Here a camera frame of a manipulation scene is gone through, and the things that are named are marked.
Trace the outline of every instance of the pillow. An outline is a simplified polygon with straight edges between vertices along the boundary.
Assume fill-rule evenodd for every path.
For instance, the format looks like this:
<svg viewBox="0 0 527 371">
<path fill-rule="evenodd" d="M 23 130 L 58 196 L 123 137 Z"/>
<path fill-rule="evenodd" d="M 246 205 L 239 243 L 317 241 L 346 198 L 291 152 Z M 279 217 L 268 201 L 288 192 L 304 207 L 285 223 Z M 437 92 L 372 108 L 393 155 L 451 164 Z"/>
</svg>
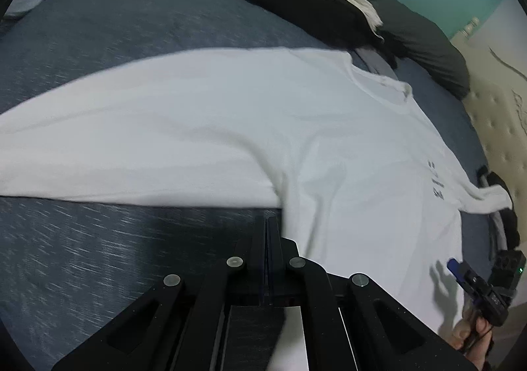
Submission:
<svg viewBox="0 0 527 371">
<path fill-rule="evenodd" d="M 368 1 L 383 21 L 378 31 L 396 56 L 415 60 L 456 98 L 468 94 L 465 59 L 435 23 L 397 0 Z"/>
</svg>

